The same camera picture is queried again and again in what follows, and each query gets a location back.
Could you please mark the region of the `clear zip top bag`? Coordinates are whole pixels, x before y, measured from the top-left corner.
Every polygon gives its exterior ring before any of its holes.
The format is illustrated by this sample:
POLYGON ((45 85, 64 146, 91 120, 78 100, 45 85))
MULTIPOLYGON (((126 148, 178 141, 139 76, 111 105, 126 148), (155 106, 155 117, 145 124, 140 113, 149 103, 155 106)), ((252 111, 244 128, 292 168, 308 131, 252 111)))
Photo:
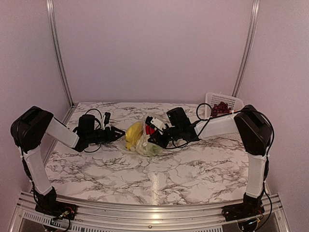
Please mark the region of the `clear zip top bag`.
POLYGON ((142 134, 141 138, 139 139, 139 141, 137 142, 137 145, 136 145, 136 148, 135 148, 134 152, 139 153, 140 155, 144 155, 144 156, 146 156, 144 154, 145 147, 146 147, 146 145, 148 143, 150 143, 150 142, 148 142, 148 139, 150 138, 150 135, 147 135, 146 131, 145 131, 145 128, 146 128, 145 120, 146 120, 147 116, 157 117, 158 119, 160 119, 163 122, 165 122, 164 119, 161 116, 159 116, 157 114, 154 114, 154 113, 147 114, 147 115, 143 116, 141 120, 139 120, 142 123, 142 132, 143 132, 143 134, 142 134))

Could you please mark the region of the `fake red grapes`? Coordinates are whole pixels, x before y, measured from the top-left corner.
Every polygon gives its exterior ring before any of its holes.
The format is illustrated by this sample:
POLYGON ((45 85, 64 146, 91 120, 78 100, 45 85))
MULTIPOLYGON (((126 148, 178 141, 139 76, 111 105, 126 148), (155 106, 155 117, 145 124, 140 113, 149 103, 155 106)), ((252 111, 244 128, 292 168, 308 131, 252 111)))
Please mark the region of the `fake red grapes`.
POLYGON ((218 115, 227 114, 232 110, 227 103, 221 101, 219 104, 214 104, 211 109, 211 116, 217 117, 218 115))

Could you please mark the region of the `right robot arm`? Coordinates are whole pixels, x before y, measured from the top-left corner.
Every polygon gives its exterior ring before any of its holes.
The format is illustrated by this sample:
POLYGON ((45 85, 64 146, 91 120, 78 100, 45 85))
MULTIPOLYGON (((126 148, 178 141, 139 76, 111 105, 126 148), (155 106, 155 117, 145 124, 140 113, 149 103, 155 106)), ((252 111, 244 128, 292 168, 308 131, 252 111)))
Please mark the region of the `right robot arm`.
POLYGON ((243 201, 222 208, 226 221, 250 218, 264 214, 262 197, 266 194, 265 180, 269 171, 269 150, 275 132, 269 119, 252 105, 232 110, 218 116, 199 118, 191 122, 181 107, 167 112, 169 123, 154 116, 147 116, 145 123, 154 132, 148 142, 163 149, 180 149, 190 143, 211 137, 241 141, 249 159, 248 184, 243 201))

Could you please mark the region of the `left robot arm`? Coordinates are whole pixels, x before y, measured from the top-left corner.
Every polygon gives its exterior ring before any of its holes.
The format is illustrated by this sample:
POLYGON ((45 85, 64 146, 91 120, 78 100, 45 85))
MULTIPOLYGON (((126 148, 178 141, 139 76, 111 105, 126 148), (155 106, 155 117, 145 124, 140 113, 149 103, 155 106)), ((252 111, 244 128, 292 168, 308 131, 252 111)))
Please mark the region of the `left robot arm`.
POLYGON ((90 145, 109 144, 125 135, 125 131, 109 126, 110 117, 109 112, 99 118, 86 112, 79 117, 77 127, 70 130, 53 113, 33 106, 12 123, 10 133, 31 182, 37 212, 74 219, 77 210, 75 204, 57 199, 43 161, 43 139, 49 136, 76 152, 88 152, 90 145))

